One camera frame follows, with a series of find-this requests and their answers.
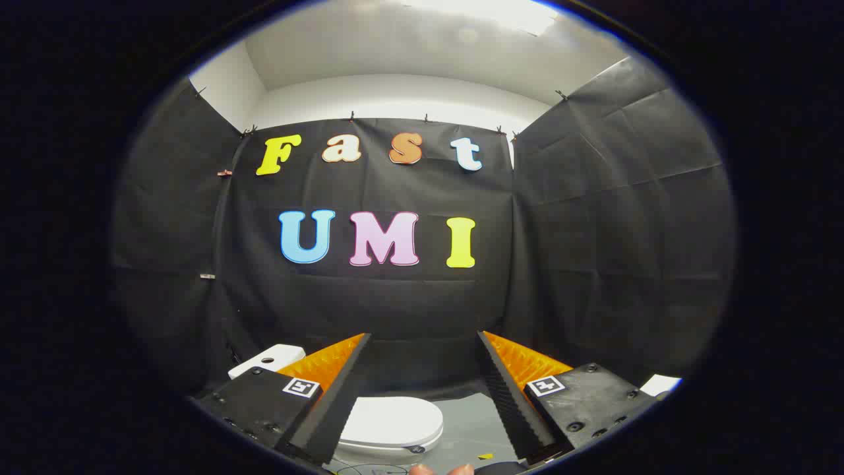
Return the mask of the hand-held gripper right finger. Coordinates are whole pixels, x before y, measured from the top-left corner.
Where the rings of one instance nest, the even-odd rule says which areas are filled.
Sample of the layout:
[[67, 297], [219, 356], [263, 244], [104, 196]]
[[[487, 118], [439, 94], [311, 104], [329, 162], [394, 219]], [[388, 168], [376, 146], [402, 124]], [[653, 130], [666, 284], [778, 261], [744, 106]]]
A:
[[488, 331], [477, 366], [516, 456], [530, 466], [594, 445], [657, 404], [603, 365], [561, 363]]

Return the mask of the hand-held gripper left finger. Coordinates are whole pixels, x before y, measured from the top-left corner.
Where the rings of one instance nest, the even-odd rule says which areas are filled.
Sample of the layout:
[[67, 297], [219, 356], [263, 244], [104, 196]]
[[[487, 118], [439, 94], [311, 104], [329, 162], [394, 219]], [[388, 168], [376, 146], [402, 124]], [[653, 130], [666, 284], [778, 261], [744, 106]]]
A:
[[266, 450], [322, 466], [367, 380], [370, 339], [351, 336], [275, 371], [250, 367], [194, 403]]

